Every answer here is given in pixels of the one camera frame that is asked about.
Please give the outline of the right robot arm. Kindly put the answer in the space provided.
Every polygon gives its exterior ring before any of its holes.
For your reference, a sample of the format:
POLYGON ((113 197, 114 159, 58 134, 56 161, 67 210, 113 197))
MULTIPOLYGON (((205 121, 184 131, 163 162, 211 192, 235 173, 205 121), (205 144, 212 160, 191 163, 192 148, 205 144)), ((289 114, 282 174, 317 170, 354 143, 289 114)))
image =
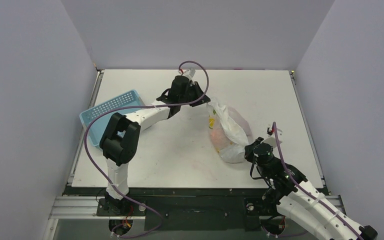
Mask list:
POLYGON ((259 173, 269 189, 262 196, 262 207, 269 214, 283 215, 319 240, 375 240, 378 232, 361 225, 327 200, 295 166, 263 138, 244 148, 251 170, 259 173))

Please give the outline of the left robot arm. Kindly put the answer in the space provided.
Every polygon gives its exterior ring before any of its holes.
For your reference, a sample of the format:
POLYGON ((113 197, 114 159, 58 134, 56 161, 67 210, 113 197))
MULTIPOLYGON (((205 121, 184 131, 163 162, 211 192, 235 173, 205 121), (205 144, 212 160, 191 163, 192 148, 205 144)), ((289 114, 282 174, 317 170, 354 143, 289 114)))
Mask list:
POLYGON ((110 200, 109 208, 116 215, 123 215, 129 210, 129 201, 125 198, 129 193, 128 165, 137 152, 141 131, 173 117, 182 104, 196 107, 210 101, 198 82, 178 75, 150 108, 128 114, 116 112, 110 117, 99 147, 106 159, 110 179, 105 198, 110 200))

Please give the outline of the white plastic bag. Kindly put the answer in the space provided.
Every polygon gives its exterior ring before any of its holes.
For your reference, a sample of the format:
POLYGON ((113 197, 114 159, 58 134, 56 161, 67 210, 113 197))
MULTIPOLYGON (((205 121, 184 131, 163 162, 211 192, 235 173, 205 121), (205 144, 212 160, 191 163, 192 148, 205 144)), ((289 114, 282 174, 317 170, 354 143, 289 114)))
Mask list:
POLYGON ((228 164, 245 161, 245 147, 253 138, 247 120, 233 107, 214 99, 206 104, 209 139, 221 158, 228 164))

